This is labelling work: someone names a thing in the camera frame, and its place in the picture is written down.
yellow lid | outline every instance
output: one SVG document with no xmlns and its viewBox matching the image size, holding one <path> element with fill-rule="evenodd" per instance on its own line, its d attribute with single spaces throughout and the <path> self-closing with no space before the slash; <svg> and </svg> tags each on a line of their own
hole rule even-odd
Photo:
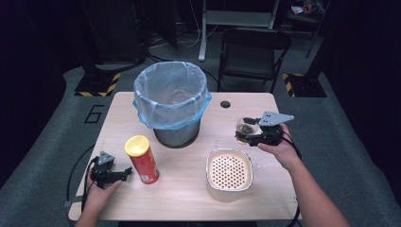
<svg viewBox="0 0 401 227">
<path fill-rule="evenodd" d="M 131 137 L 126 145 L 125 151 L 130 157 L 140 157 L 149 149 L 149 140 L 143 135 L 135 135 Z"/>
</svg>

blue plastic bag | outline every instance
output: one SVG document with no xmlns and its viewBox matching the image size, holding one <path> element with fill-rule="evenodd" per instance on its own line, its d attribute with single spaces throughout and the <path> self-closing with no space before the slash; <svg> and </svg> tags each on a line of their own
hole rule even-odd
<svg viewBox="0 0 401 227">
<path fill-rule="evenodd" d="M 177 130 L 201 119 L 212 96 L 201 69 L 189 62 L 160 62 L 133 84 L 133 105 L 148 128 Z"/>
</svg>

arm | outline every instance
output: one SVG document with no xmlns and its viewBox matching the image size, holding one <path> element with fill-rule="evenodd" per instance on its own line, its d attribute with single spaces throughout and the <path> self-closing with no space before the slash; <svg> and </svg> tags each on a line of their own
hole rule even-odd
<svg viewBox="0 0 401 227">
<path fill-rule="evenodd" d="M 85 203 L 85 208 L 80 215 L 76 227 L 96 226 L 97 219 L 103 208 L 109 202 L 110 197 L 115 190 L 122 184 L 121 181 L 113 183 L 107 189 L 101 189 L 92 182 L 90 177 L 87 179 L 88 185 L 92 185 L 88 192 L 88 198 Z"/>
<path fill-rule="evenodd" d="M 288 133 L 287 126 L 282 124 L 282 127 Z M 273 154 L 277 161 L 288 170 L 306 226 L 350 226 L 345 216 L 319 187 L 289 143 L 283 141 L 277 147 L 258 144 L 258 147 Z"/>
</svg>

black curtain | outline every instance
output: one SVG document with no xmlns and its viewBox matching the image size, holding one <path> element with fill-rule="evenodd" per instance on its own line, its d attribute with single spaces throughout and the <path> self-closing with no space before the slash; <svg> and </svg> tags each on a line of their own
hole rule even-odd
<svg viewBox="0 0 401 227">
<path fill-rule="evenodd" d="M 99 57 L 77 1 L 1 1 L 0 27 L 3 185 L 62 100 L 63 73 L 81 66 L 71 27 L 81 35 L 88 56 L 94 62 Z"/>
<path fill-rule="evenodd" d="M 324 70 L 342 108 L 401 204 L 401 16 L 396 0 L 340 1 Z"/>
</svg>

wooden table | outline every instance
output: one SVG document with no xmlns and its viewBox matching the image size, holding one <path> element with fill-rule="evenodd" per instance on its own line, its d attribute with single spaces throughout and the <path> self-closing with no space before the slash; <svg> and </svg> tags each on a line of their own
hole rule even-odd
<svg viewBox="0 0 401 227">
<path fill-rule="evenodd" d="M 97 139 L 92 158 L 103 150 L 115 156 L 112 171 L 133 166 L 124 150 L 134 135 L 145 135 L 152 148 L 160 178 L 144 184 L 134 170 L 115 192 L 100 219 L 107 220 L 261 220 L 292 219 L 297 203 L 288 172 L 274 156 L 235 139 L 239 117 L 261 117 L 264 111 L 278 112 L 268 93 L 212 93 L 203 113 L 197 140 L 185 148 L 166 148 L 153 130 L 141 123 L 132 105 L 133 93 L 115 94 Z M 224 109 L 221 101 L 229 101 Z M 239 148 L 253 162 L 253 184 L 237 201 L 215 201 L 206 189 L 206 159 L 215 148 Z M 77 195 L 82 195 L 83 178 Z M 80 202 L 73 203 L 69 218 L 80 216 Z"/>
</svg>

